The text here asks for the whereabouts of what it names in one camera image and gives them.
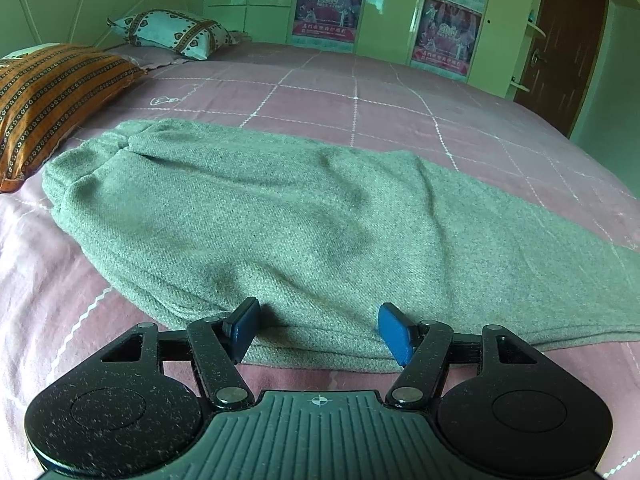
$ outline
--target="orange striped pillow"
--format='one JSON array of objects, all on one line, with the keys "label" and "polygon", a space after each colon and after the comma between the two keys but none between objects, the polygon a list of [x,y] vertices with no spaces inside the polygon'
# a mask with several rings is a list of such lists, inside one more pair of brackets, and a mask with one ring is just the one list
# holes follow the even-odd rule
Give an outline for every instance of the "orange striped pillow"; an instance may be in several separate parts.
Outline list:
[{"label": "orange striped pillow", "polygon": [[48,46],[0,63],[0,192],[17,190],[78,124],[145,71],[98,48]]}]

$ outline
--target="white patterned pillowcase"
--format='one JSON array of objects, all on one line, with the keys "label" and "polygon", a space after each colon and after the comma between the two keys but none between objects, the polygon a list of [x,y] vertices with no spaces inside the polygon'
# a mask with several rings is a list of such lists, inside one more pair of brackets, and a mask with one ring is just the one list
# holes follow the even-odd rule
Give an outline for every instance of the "white patterned pillowcase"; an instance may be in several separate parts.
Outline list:
[{"label": "white patterned pillowcase", "polygon": [[152,9],[107,24],[132,45],[161,46],[191,59],[205,60],[238,42],[218,22],[182,10]]},{"label": "white patterned pillowcase", "polygon": [[24,56],[28,56],[33,52],[37,52],[38,50],[48,47],[59,45],[59,43],[43,43],[40,45],[30,46],[29,48],[23,48],[21,50],[16,50],[10,54],[7,54],[4,57],[0,57],[0,68],[9,66],[9,62],[7,59],[22,59]]}]

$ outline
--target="brown door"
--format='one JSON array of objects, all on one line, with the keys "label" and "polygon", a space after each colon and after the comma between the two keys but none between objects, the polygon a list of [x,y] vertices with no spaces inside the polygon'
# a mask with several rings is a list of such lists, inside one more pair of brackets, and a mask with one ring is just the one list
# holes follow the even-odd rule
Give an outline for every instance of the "brown door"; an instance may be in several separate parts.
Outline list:
[{"label": "brown door", "polygon": [[580,111],[604,28],[607,0],[542,0],[538,27],[546,34],[531,42],[514,101],[569,136]]}]

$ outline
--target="metal screw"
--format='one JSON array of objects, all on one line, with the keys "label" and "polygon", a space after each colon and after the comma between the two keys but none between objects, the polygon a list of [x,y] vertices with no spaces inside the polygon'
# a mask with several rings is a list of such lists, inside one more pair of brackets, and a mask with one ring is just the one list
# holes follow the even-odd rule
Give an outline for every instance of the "metal screw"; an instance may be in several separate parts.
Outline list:
[{"label": "metal screw", "polygon": [[216,392],[216,397],[223,404],[235,404],[236,402],[242,402],[249,394],[243,388],[237,386],[228,386],[226,388],[220,388]]},{"label": "metal screw", "polygon": [[402,388],[393,390],[391,396],[401,404],[407,404],[420,400],[422,398],[422,392],[418,388],[403,386]]}]

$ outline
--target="door handle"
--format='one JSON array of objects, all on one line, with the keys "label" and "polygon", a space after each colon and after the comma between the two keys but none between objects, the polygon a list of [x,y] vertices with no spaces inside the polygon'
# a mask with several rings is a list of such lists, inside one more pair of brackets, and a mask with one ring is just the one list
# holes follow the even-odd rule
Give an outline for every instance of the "door handle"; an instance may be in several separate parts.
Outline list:
[{"label": "door handle", "polygon": [[546,63],[546,59],[540,54],[540,49],[536,48],[531,54],[531,66],[535,66],[539,61]]}]

